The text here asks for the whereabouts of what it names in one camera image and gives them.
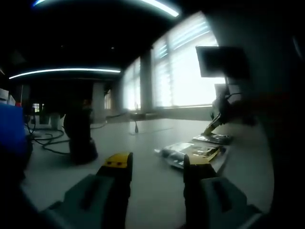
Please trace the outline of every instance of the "snack package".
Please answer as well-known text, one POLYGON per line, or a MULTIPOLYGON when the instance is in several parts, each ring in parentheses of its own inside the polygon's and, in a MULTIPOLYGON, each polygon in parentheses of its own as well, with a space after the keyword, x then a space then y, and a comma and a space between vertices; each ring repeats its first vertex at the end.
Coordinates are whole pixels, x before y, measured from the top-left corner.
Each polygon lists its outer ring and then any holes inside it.
POLYGON ((193 139, 220 145, 229 145, 233 138, 228 135, 216 135, 212 133, 211 135, 199 135, 194 137, 193 139))
POLYGON ((225 151, 222 146, 205 146, 202 144, 193 143, 176 143, 171 146, 167 146, 158 154, 163 157, 166 162, 174 167, 183 169, 184 155, 202 156, 209 161, 213 160, 219 153, 225 151))

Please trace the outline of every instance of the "white table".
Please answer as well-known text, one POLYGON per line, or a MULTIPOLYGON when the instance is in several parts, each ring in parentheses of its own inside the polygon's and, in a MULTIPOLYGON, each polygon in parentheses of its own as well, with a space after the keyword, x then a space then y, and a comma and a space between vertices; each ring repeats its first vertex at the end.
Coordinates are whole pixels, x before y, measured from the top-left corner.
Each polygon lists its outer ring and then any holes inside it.
MULTIPOLYGON (((94 162, 73 165, 69 157, 44 151, 34 145, 22 187, 38 210, 57 200, 88 174, 95 174, 106 158, 120 151, 134 153, 132 194, 126 216, 126 228, 178 228, 185 223, 183 175, 170 168, 154 149, 177 142, 188 142, 209 124, 206 121, 159 119, 108 124, 92 130, 99 157, 94 162)), ((248 197, 248 202, 267 212, 271 206, 274 178, 271 156, 261 128, 229 124, 216 130, 235 137, 223 170, 231 182, 248 197)), ((68 152, 68 144, 54 145, 68 152)))

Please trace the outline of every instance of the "black cable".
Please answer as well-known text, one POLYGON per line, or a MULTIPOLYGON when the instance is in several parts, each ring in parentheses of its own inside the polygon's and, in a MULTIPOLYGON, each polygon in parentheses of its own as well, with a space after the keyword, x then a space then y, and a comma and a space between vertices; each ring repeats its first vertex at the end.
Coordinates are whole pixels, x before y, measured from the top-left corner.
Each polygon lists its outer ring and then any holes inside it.
POLYGON ((33 115, 33 117, 34 117, 34 127, 33 127, 32 131, 29 127, 29 124, 28 123, 25 124, 25 126, 28 128, 28 131, 29 131, 30 135, 32 135, 34 133, 35 128, 36 128, 36 117, 35 117, 35 115, 33 115))
POLYGON ((105 121, 105 123, 104 123, 103 125, 97 126, 97 127, 91 127, 90 129, 91 129, 91 130, 100 129, 100 128, 103 128, 103 127, 106 126, 106 125, 107 125, 107 120, 105 121))
POLYGON ((137 134, 137 133, 139 133, 139 128, 138 128, 137 121, 134 120, 134 123, 135 123, 134 132, 137 134))
POLYGON ((117 115, 110 115, 110 116, 107 116, 106 118, 116 118, 116 117, 120 117, 120 116, 123 116, 125 114, 128 114, 128 112, 125 112, 125 113, 122 113, 122 114, 117 114, 117 115))
POLYGON ((236 95, 236 94, 242 94, 242 93, 241 92, 237 92, 237 93, 230 94, 228 97, 226 97, 226 99, 229 99, 232 95, 236 95))
POLYGON ((151 134, 151 133, 156 133, 156 132, 161 132, 161 131, 166 131, 166 130, 171 130, 171 129, 173 129, 173 128, 171 127, 171 128, 161 129, 161 130, 155 130, 155 131, 150 131, 150 132, 139 133, 139 135, 151 134))
POLYGON ((54 137, 52 134, 46 133, 45 135, 50 135, 51 137, 50 138, 40 138, 40 139, 33 138, 32 140, 37 142, 38 144, 42 145, 42 148, 45 149, 45 150, 48 150, 50 152, 60 154, 60 155, 69 155, 70 153, 63 153, 63 152, 53 150, 53 149, 49 149, 49 148, 46 147, 46 146, 49 146, 49 145, 59 144, 59 143, 63 143, 63 142, 69 142, 69 140, 52 142, 54 139, 60 138, 64 135, 64 132, 62 130, 57 130, 57 131, 61 132, 61 134, 56 136, 56 137, 54 137))

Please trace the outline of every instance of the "curved light strip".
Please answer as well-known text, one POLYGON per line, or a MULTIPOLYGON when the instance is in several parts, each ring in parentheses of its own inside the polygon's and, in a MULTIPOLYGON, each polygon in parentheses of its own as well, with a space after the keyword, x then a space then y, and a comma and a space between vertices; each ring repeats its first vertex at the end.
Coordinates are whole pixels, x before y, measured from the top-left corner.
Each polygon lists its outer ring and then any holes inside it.
MULTIPOLYGON (((38 4, 44 2, 46 0, 37 0, 34 4, 33 4, 33 7, 34 6, 37 6, 38 4)), ((169 13, 170 15, 172 15, 173 17, 177 17, 179 15, 178 12, 174 11, 173 9, 169 8, 168 6, 156 1, 156 0, 140 0, 140 1, 143 1, 143 2, 146 2, 154 7, 157 7, 167 13, 169 13)))
POLYGON ((33 4, 33 6, 36 6, 36 5, 38 5, 39 3, 42 3, 42 2, 44 2, 45 0, 37 0, 34 4, 33 4))
POLYGON ((82 72, 82 71, 89 71, 89 72, 104 72, 104 73, 120 73, 120 70, 110 70, 110 69, 97 69, 97 68, 59 68, 59 69, 46 69, 46 70, 39 70, 39 71, 33 71, 28 73, 22 73, 19 75, 15 75, 10 77, 9 79, 14 79, 20 76, 24 75, 30 75, 30 74, 38 74, 38 73, 49 73, 49 72, 63 72, 63 71, 69 71, 69 72, 82 72))

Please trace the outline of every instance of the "window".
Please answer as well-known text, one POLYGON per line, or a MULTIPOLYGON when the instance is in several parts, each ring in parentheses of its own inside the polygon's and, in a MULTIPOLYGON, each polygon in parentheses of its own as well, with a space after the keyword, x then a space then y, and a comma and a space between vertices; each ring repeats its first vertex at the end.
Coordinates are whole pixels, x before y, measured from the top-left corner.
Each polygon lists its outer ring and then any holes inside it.
POLYGON ((39 104, 33 104, 33 110, 35 113, 39 112, 39 104))
POLYGON ((123 107, 128 110, 141 108, 140 58, 131 64, 123 77, 123 107))
POLYGON ((111 109, 111 90, 108 91, 108 93, 105 95, 105 109, 111 109))
POLYGON ((177 25, 154 44, 154 106, 201 106, 215 100, 214 85, 225 83, 224 77, 201 77, 196 46, 218 46, 201 12, 177 25))

